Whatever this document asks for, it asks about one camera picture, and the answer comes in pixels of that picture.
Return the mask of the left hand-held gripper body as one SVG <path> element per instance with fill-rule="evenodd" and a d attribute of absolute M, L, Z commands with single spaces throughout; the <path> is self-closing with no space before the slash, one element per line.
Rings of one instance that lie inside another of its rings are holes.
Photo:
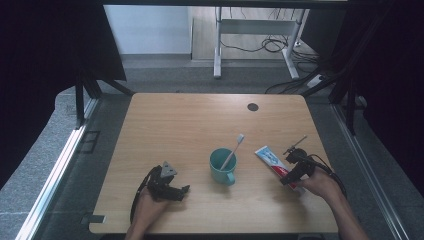
<path fill-rule="evenodd" d="M 175 175 L 176 170 L 167 161 L 151 170 L 147 188 L 154 199 L 165 199 L 165 194 L 173 194 L 170 183 Z"/>

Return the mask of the black curtain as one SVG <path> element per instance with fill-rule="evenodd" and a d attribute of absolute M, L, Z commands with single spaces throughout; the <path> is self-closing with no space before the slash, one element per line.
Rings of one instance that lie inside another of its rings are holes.
<path fill-rule="evenodd" d="M 0 0 L 0 188 L 79 78 L 126 78 L 100 0 Z"/>
<path fill-rule="evenodd" d="M 364 117 L 424 197 L 424 0 L 389 0 L 390 7 L 348 77 L 348 90 L 367 102 Z"/>

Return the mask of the black table bracket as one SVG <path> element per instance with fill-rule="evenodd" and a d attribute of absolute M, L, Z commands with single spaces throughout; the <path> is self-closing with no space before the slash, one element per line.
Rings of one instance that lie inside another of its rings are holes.
<path fill-rule="evenodd" d="M 93 215 L 92 213 L 85 214 L 81 219 L 81 224 L 99 223 L 102 224 L 105 221 L 104 215 Z"/>

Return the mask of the white power strip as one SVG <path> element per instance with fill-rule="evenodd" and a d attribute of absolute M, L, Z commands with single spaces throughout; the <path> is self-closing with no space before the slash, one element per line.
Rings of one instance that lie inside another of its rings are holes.
<path fill-rule="evenodd" d="M 313 79 L 311 79 L 307 83 L 307 87 L 308 88 L 313 88 L 313 87 L 315 87 L 317 84 L 319 84 L 324 79 L 325 79 L 325 77 L 323 75 L 318 74 L 318 75 L 316 75 Z"/>

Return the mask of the teal cup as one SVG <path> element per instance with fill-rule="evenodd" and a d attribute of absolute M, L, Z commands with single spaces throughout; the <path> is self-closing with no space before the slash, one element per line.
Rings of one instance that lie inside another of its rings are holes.
<path fill-rule="evenodd" d="M 234 171 L 237 166 L 237 158 L 232 155 L 227 165 L 222 168 L 227 157 L 231 154 L 231 150 L 227 148 L 215 149 L 209 159 L 209 165 L 212 178 L 219 184 L 231 186 L 235 183 Z"/>

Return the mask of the person's left hand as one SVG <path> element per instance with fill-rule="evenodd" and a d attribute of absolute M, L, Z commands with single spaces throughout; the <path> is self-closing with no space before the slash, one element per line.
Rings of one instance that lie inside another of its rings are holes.
<path fill-rule="evenodd" d="M 150 191 L 143 189 L 136 206 L 132 226 L 137 231 L 147 230 L 165 211 L 168 204 L 168 200 L 154 200 Z"/>

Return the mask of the black metal stand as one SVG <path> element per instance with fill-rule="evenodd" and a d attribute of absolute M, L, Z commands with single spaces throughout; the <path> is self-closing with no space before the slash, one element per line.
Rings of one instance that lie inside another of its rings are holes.
<path fill-rule="evenodd" d="M 116 80 L 103 79 L 103 82 L 120 91 L 121 93 L 132 96 L 135 94 L 134 91 L 118 83 Z M 84 92 L 87 92 L 91 99 L 99 99 L 102 95 L 97 81 L 89 77 L 87 73 L 81 72 L 76 77 L 75 82 L 75 104 L 76 104 L 76 128 L 79 129 L 85 122 L 84 112 Z"/>
<path fill-rule="evenodd" d="M 339 72 L 302 92 L 301 96 L 311 96 L 331 84 L 333 84 L 334 87 L 328 95 L 328 100 L 331 104 L 339 104 L 344 98 L 347 98 L 345 105 L 345 126 L 352 135 L 355 135 L 354 116 L 356 109 L 356 86 L 352 77 L 352 67 L 342 68 Z"/>

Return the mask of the white toothpaste tube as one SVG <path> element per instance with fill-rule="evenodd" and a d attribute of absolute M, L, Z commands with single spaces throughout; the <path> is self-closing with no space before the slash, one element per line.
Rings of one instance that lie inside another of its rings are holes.
<path fill-rule="evenodd" d="M 276 173 L 280 181 L 288 175 L 287 167 L 268 146 L 256 150 L 255 154 Z"/>

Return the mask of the white desk frame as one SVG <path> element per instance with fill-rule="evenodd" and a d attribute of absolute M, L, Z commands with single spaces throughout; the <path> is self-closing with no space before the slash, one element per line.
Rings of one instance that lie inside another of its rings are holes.
<path fill-rule="evenodd" d="M 241 34 L 241 35 L 280 35 L 287 37 L 287 46 L 280 50 L 286 66 L 289 70 L 291 78 L 296 80 L 299 78 L 299 74 L 296 70 L 294 62 L 292 60 L 292 53 L 296 42 L 298 41 L 298 35 L 302 27 L 306 10 L 300 9 L 296 18 L 293 20 L 279 20 L 279 19 L 267 19 L 267 20 L 249 20 L 249 19 L 225 19 L 222 17 L 222 8 L 215 8 L 215 24 L 216 24 L 216 43 L 214 49 L 214 62 L 213 62 L 213 76 L 216 79 L 221 77 L 221 37 L 228 34 Z"/>

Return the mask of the pink toothbrush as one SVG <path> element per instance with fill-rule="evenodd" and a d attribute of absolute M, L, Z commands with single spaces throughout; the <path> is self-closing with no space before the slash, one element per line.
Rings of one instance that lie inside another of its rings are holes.
<path fill-rule="evenodd" d="M 225 159 L 225 161 L 221 165 L 220 170 L 224 170 L 225 169 L 225 167 L 228 165 L 231 157 L 234 155 L 234 153 L 237 151 L 237 149 L 239 148 L 239 146 L 243 142 L 244 138 L 245 138 L 245 136 L 243 134 L 239 134 L 239 136 L 237 137 L 237 145 L 236 145 L 236 147 L 227 156 L 227 158 Z"/>

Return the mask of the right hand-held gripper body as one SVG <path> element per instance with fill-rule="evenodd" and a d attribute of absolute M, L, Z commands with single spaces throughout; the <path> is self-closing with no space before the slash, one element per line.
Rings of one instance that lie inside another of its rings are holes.
<path fill-rule="evenodd" d="M 303 136 L 299 141 L 289 147 L 284 152 L 284 155 L 286 156 L 286 160 L 289 163 L 295 165 L 293 169 L 301 169 L 304 172 L 304 175 L 311 176 L 315 170 L 313 160 L 307 155 L 305 150 L 297 148 L 297 145 L 300 144 L 306 138 L 307 136 Z"/>

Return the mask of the person's right hand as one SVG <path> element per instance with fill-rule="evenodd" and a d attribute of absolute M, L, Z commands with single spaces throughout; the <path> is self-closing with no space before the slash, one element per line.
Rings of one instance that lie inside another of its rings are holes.
<path fill-rule="evenodd" d="M 337 182 L 318 167 L 315 168 L 311 177 L 298 181 L 296 185 L 306 188 L 311 193 L 322 197 L 326 201 L 335 200 L 342 196 Z"/>

